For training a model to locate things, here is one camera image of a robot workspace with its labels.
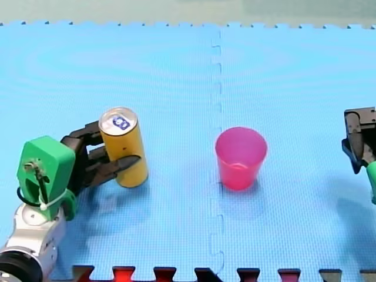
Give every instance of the blue foam mat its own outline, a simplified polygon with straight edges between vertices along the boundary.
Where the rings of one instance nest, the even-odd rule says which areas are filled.
[[[341,151],[343,110],[374,106],[375,31],[351,29],[179,28],[33,25],[0,27],[0,240],[19,205],[15,172],[23,143],[60,139],[125,105],[140,117],[150,177],[137,190],[114,182],[86,191],[69,224],[53,278],[94,265],[176,267],[177,281],[210,267],[237,281],[258,267],[340,268],[343,281],[375,268],[376,226],[366,175]],[[258,130],[269,152],[257,186],[229,193],[217,184],[213,145],[221,130]]]

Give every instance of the can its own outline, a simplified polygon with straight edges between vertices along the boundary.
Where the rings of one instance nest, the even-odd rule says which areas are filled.
[[[117,174],[117,183],[128,188],[141,185],[148,169],[137,115],[128,108],[110,109],[100,117],[99,130],[110,161],[129,155],[141,157],[134,166]]]

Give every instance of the plastic cup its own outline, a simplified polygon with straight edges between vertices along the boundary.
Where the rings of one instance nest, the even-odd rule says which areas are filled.
[[[246,127],[227,129],[218,137],[215,149],[223,185],[240,191],[254,184],[267,153],[259,133]]]

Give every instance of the can lid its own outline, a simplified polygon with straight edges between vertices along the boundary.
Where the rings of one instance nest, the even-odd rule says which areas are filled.
[[[105,134],[119,136],[130,132],[137,124],[137,116],[128,108],[113,108],[99,119],[99,129]]]

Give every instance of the green gripper mount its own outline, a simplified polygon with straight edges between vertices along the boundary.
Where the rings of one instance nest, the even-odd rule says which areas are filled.
[[[73,150],[49,136],[28,141],[23,147],[17,171],[19,187],[25,200],[36,206],[41,204],[41,199],[44,204],[56,201],[46,210],[38,207],[48,220],[53,220],[61,207],[67,220],[75,216],[76,197],[67,189],[75,160]]]
[[[367,166],[367,175],[372,187],[372,203],[376,204],[376,162]]]

